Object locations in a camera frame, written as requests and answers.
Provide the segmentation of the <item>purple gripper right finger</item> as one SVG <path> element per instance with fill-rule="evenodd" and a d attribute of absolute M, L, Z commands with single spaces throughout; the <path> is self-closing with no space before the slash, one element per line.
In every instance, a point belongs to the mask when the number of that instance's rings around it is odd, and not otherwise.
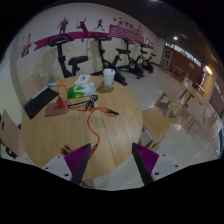
<path fill-rule="evenodd" d="M 148 185 L 152 183 L 153 179 L 151 173 L 159 155 L 137 143 L 132 144 L 132 155 L 138 167 L 143 184 Z"/>

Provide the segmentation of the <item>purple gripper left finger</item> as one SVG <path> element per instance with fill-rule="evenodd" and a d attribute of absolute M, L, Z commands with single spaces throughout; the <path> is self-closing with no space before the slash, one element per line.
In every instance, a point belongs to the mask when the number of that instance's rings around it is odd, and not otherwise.
<path fill-rule="evenodd" d="M 81 146 L 64 157 L 71 173 L 71 182 L 79 185 L 82 181 L 91 155 L 91 144 Z"/>

